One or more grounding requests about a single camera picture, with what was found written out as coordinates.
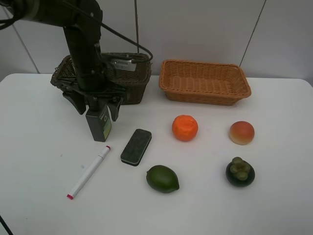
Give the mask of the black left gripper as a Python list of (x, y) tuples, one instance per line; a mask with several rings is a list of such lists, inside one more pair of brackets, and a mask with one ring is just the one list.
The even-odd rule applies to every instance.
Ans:
[(63, 92), (63, 97), (74, 106), (80, 115), (86, 111), (86, 106), (98, 108), (100, 102), (106, 100), (112, 121), (118, 119), (120, 106), (127, 93), (124, 87), (111, 81), (107, 81), (104, 85), (101, 84), (92, 91), (83, 90), (79, 87), (77, 78), (57, 79), (56, 87)]

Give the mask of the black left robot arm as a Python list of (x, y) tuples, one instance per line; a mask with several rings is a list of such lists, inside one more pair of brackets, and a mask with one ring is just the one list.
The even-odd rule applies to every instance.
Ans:
[(1, 20), (1, 29), (18, 20), (63, 28), (75, 76), (53, 78), (51, 84), (62, 90), (79, 114), (108, 106), (116, 121), (126, 90), (107, 78), (99, 43), (103, 15), (97, 1), (2, 0), (0, 4), (12, 14)]

